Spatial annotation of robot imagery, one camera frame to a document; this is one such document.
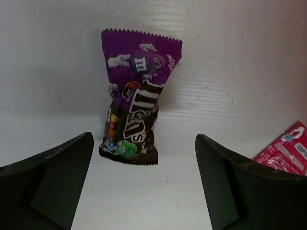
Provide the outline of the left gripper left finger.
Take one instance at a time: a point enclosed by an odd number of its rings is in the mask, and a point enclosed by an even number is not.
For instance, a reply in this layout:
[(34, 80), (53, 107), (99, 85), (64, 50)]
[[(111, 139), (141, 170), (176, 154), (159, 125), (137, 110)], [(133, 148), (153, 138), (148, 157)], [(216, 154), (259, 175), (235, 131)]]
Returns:
[(0, 169), (2, 230), (69, 230), (94, 148), (85, 132)]

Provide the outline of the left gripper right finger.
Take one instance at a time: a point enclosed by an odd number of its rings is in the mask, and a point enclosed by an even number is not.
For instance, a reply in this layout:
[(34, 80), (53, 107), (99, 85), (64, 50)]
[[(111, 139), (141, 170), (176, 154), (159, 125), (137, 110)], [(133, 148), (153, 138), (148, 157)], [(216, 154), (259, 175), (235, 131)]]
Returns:
[(195, 151), (214, 230), (304, 230), (307, 178), (225, 148), (204, 134)]

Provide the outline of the red candy packet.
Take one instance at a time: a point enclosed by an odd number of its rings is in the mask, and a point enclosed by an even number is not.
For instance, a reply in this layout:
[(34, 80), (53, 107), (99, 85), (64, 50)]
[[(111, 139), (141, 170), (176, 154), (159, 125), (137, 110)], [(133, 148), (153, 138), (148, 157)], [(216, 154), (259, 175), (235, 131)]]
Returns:
[(261, 153), (254, 161), (288, 173), (307, 174), (307, 127), (296, 121)]

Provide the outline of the purple brown M&M's packet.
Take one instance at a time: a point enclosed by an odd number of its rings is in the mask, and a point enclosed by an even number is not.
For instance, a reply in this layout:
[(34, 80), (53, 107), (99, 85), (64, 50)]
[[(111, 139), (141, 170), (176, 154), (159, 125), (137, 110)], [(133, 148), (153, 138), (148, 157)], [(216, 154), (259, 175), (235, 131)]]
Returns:
[(125, 164), (156, 165), (158, 99), (182, 57), (183, 42), (120, 29), (105, 29), (101, 39), (112, 102), (99, 154)]

